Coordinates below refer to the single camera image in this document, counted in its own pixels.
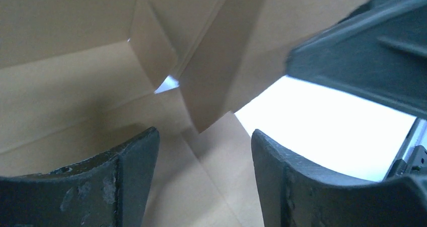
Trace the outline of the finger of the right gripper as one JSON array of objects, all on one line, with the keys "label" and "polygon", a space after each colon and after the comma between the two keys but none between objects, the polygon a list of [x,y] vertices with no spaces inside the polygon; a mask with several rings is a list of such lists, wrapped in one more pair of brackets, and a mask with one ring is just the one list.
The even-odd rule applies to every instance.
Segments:
[{"label": "finger of the right gripper", "polygon": [[369,0],[295,47],[286,75],[426,118],[426,0]]}]

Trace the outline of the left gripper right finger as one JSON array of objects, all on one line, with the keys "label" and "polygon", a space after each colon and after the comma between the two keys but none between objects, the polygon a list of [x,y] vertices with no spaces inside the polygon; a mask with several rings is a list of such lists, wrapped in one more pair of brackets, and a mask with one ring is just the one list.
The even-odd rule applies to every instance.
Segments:
[{"label": "left gripper right finger", "polygon": [[251,149],[265,226],[426,226],[426,176],[351,177],[261,130],[252,133]]}]

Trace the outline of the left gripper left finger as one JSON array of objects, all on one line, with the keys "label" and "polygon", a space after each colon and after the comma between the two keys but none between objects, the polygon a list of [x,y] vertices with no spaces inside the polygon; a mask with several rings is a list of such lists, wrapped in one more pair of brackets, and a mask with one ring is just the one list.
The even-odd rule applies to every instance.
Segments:
[{"label": "left gripper left finger", "polygon": [[159,146],[150,127],[47,174],[1,177],[1,226],[141,226]]}]

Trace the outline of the brown cardboard box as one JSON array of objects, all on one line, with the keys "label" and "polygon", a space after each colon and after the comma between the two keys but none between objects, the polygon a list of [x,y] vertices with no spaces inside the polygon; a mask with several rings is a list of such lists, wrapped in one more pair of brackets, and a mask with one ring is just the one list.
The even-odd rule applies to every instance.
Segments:
[{"label": "brown cardboard box", "polygon": [[156,127],[142,226],[263,226],[235,113],[300,42],[368,0],[1,0],[1,175]]}]

